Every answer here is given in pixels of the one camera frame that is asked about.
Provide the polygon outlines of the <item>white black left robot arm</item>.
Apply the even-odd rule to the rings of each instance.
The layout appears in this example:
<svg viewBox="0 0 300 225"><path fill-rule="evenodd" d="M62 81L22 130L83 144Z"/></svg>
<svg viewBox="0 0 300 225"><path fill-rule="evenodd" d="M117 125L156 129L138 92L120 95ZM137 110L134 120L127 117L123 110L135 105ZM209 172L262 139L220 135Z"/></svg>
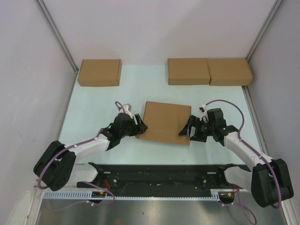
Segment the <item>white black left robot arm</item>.
<svg viewBox="0 0 300 225"><path fill-rule="evenodd" d="M120 112L112 123L100 129L91 139L69 146L58 140L51 142L33 169L38 176L38 187L60 190L70 180L77 160L111 150L119 145L122 138L144 134L147 129L139 114L132 117Z"/></svg>

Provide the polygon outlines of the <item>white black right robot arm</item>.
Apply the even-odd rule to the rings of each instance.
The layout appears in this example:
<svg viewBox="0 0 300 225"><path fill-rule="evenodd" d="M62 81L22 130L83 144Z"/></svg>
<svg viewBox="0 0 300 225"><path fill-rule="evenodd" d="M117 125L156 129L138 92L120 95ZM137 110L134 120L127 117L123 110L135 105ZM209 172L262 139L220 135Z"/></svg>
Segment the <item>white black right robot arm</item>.
<svg viewBox="0 0 300 225"><path fill-rule="evenodd" d="M221 188L237 185L251 192L256 203L263 208L293 198L287 163L256 151L235 126L227 125L220 108L207 110L200 118L191 115L178 135L197 142L206 142L211 136L244 162L247 170L235 164L217 169L216 182Z"/></svg>

